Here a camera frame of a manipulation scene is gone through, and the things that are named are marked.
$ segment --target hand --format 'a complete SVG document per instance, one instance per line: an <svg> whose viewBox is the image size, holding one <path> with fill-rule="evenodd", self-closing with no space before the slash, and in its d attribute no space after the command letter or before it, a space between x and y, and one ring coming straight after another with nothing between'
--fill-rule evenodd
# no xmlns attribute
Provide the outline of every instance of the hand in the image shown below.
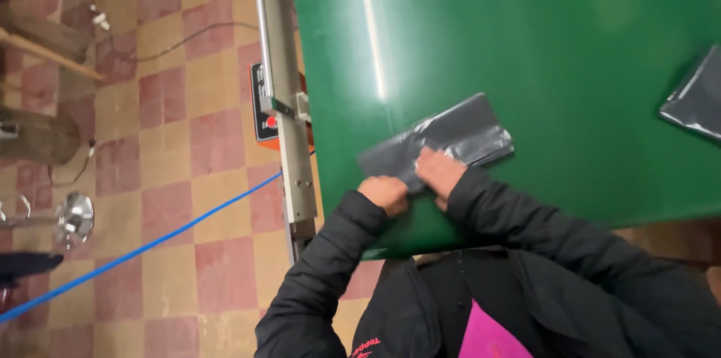
<svg viewBox="0 0 721 358"><path fill-rule="evenodd" d="M423 147L416 160L415 174L436 192L436 205L446 211L448 197L466 169L467 166L449 157L443 150L433 151Z"/></svg>
<svg viewBox="0 0 721 358"><path fill-rule="evenodd" d="M401 179L373 176L358 186L358 192L374 205L382 207L388 217L397 216L408 209L408 186Z"/></svg>

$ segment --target black jacket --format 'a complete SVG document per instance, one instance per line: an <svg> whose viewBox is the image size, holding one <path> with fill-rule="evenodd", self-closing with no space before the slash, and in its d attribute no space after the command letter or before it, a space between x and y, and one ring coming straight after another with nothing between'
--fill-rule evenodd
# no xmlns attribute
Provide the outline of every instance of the black jacket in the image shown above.
<svg viewBox="0 0 721 358"><path fill-rule="evenodd" d="M721 353L721 310L685 268L537 204L481 169L469 168L461 178L448 215L513 250L509 258L528 309L561 356ZM256 357L346 355L331 326L338 298L385 221L383 209L365 196L344 196L258 323ZM404 264L378 284L353 351L432 358L441 343L437 317L419 272Z"/></svg>

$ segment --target jacket sleeve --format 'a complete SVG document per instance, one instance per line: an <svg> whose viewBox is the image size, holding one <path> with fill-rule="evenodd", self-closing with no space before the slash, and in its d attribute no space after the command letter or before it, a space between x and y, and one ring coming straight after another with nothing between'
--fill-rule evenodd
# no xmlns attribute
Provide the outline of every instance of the jacket sleeve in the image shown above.
<svg viewBox="0 0 721 358"><path fill-rule="evenodd" d="M661 329L688 356L721 351L721 309L691 272L623 238L536 203L468 168L448 215L508 248L534 252L599 285Z"/></svg>
<svg viewBox="0 0 721 358"><path fill-rule="evenodd" d="M332 321L361 255L387 216L364 195L347 192L285 275L255 328L260 357L345 357Z"/></svg>

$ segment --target person's left hand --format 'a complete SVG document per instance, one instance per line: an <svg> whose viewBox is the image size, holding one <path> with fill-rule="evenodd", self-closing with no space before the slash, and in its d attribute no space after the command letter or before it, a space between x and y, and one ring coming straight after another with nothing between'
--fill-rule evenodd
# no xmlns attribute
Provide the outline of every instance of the person's left hand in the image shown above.
<svg viewBox="0 0 721 358"><path fill-rule="evenodd" d="M386 211L388 217L401 214L408 209L408 186L401 179L390 176L372 176L364 180L358 192Z"/></svg>

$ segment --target person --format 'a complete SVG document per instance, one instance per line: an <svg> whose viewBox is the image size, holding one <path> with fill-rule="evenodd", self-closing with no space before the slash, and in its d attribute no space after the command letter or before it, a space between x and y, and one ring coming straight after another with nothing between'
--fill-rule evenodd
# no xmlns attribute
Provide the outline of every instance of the person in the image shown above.
<svg viewBox="0 0 721 358"><path fill-rule="evenodd" d="M424 148L416 165L460 230L502 248L382 271L350 358L721 355L721 309L686 268L442 151ZM257 358L347 356L332 328L338 298L406 194L397 178L375 177L344 195L258 323Z"/></svg>

